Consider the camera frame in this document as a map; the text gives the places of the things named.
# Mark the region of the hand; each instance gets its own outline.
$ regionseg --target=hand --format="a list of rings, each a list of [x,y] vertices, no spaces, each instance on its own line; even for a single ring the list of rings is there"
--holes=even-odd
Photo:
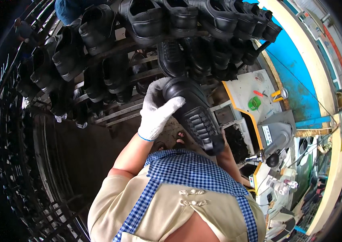
[[[144,97],[143,109],[140,111],[142,122],[137,133],[147,141],[154,141],[163,131],[164,125],[171,115],[184,105],[183,97],[174,97],[164,103],[162,90],[169,77],[154,81],[148,87]]]
[[[221,128],[222,138],[225,141],[225,148],[229,147],[229,143],[227,142],[226,136],[225,136],[225,129]]]

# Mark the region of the blue cap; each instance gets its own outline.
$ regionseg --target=blue cap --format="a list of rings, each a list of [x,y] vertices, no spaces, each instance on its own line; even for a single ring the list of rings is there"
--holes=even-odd
[[[108,0],[56,0],[55,12],[64,25],[69,25],[79,18],[91,5],[107,4]]]

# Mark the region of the sandal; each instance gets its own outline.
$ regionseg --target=sandal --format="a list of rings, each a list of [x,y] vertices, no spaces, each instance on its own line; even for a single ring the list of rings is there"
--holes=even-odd
[[[163,142],[157,142],[156,144],[156,151],[162,151],[162,150],[166,150],[167,149],[167,146],[165,143]]]

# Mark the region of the foot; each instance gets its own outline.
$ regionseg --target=foot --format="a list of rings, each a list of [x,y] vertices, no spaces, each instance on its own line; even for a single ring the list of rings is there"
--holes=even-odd
[[[178,136],[180,136],[181,138],[184,138],[184,133],[179,132],[179,133],[178,133]],[[184,144],[184,140],[183,140],[183,139],[177,139],[176,142],[177,142],[177,143],[182,143],[182,144]]]

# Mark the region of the shoe lace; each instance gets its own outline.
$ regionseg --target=shoe lace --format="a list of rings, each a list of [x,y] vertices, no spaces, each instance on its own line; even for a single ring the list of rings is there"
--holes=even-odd
[[[177,59],[180,57],[179,44],[175,40],[166,40],[163,42],[164,46],[164,56],[168,60]]]

